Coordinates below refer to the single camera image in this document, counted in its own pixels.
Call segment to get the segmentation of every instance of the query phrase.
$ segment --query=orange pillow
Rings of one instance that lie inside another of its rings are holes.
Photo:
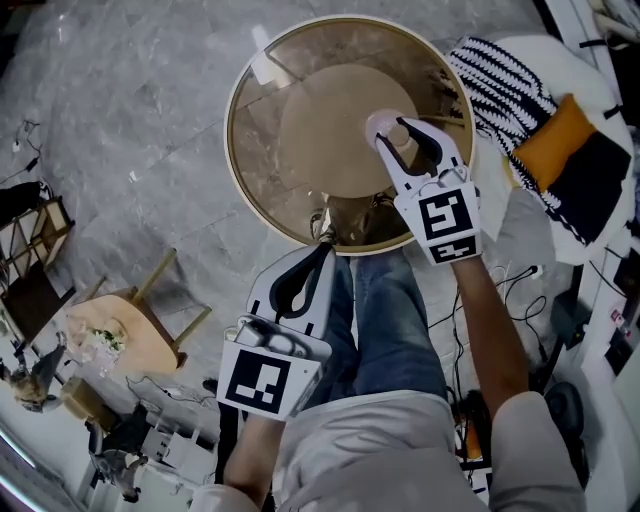
[[[513,151],[538,182],[541,192],[558,179],[567,160],[596,132],[573,94],[567,94],[545,125]]]

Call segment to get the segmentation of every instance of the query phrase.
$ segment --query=white shirt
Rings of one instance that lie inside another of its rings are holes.
[[[455,456],[453,418],[439,397],[394,391],[338,400],[285,429],[273,489],[280,510],[486,511]],[[536,393],[502,405],[493,422],[489,508],[584,509],[564,442]],[[257,512],[240,491],[207,485],[196,512]]]

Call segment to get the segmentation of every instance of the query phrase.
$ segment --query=small round table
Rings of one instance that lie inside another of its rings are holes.
[[[330,219],[338,254],[408,243],[413,237],[390,201],[395,190],[367,142],[367,119],[381,111],[446,131],[471,166],[471,104],[432,44],[365,16],[291,28],[249,61],[231,93],[225,151],[240,194],[261,220],[300,244],[315,243],[312,219]],[[399,153],[416,174],[433,168],[412,141]]]

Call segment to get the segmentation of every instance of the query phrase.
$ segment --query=sleeve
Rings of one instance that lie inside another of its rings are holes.
[[[255,503],[228,485],[204,485],[193,493],[189,512],[260,512]]]
[[[527,392],[507,400],[491,434],[492,511],[582,511],[584,493],[544,398]]]

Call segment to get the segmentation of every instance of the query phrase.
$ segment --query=gray tile floor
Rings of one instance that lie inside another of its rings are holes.
[[[50,181],[76,221],[61,265],[80,291],[103,274],[107,287],[118,289],[140,283],[173,246],[178,264],[154,290],[154,309],[173,334],[202,304],[214,310],[184,345],[186,367],[155,376],[159,383],[205,394],[200,383],[218,373],[223,329],[242,313],[253,279],[293,248],[246,207],[224,157],[224,107],[257,50],[252,29],[261,26],[271,37],[315,16],[348,12],[402,23],[442,49],[463,35],[542,30],[529,0],[50,0],[22,32],[0,81],[1,174],[32,157],[26,149],[11,151],[22,120],[42,123],[34,133],[43,143],[42,164],[33,174]],[[430,318],[446,316],[455,295],[450,269],[430,268],[415,246],[406,250]],[[490,268],[510,263],[490,245],[487,261]],[[520,270],[513,262],[509,275]],[[553,297],[567,276],[559,266],[518,285],[513,314],[522,316],[540,293]],[[548,311],[532,321],[543,337]],[[520,327],[535,357],[533,333]],[[451,322],[431,336],[450,370]],[[468,351],[461,370],[463,387],[474,386]],[[90,378],[118,407],[131,403],[122,381]],[[163,402],[167,416],[182,416],[193,405],[171,404],[148,382],[136,389]],[[205,426],[215,431],[215,405],[206,405],[213,419]]]

